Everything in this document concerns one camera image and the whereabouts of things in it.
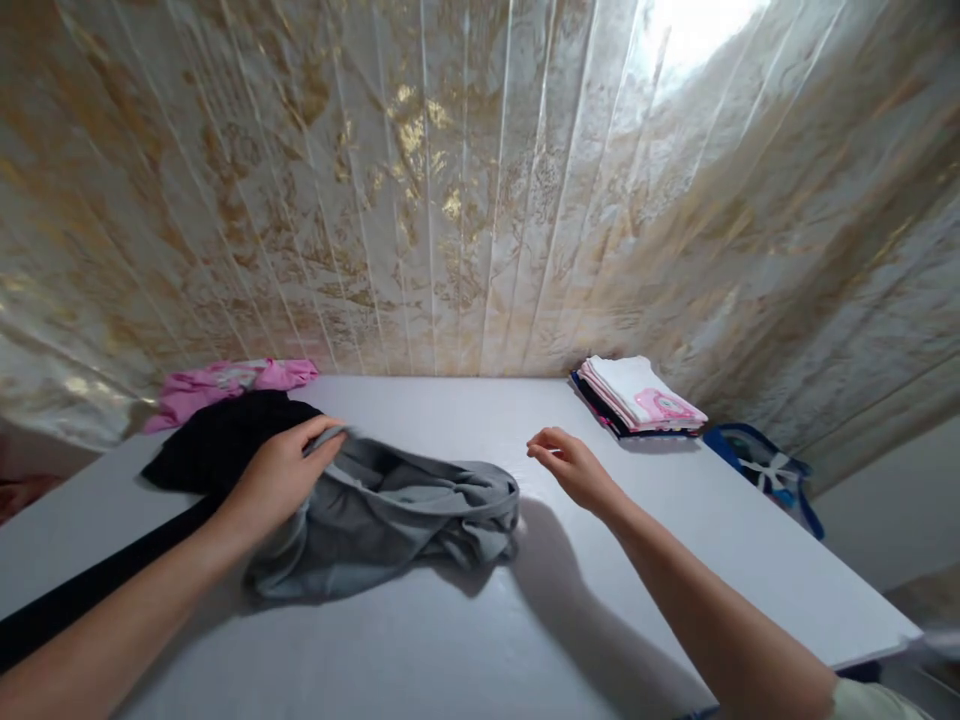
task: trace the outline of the stack of folded clothes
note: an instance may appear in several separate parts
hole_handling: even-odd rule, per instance
[[[600,421],[618,437],[696,437],[707,416],[674,394],[638,355],[588,358],[570,374]]]

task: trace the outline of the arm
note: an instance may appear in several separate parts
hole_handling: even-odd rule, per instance
[[[0,717],[108,716],[227,571],[300,506],[343,444],[317,417],[260,448],[216,514],[0,678]]]
[[[726,712],[788,720],[831,715],[833,671],[632,502],[581,440],[545,428],[527,448],[610,528]]]

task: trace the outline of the marble pattern wall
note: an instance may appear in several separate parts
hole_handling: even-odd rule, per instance
[[[803,447],[956,355],[957,27],[933,0],[4,3],[0,412],[105,448],[217,359],[641,352]]]

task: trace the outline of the person's right hand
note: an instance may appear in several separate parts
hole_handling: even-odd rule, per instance
[[[527,443],[527,457],[553,473],[567,495],[599,514],[626,496],[583,440],[557,427],[544,428]]]

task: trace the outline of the hand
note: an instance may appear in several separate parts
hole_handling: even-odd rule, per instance
[[[582,508],[599,515],[626,496],[580,438],[560,428],[544,428],[527,443],[527,457],[535,458]]]
[[[317,478],[346,440],[341,433],[307,457],[307,443],[342,420],[318,415],[267,440],[210,523],[253,547],[287,520],[310,495]]]

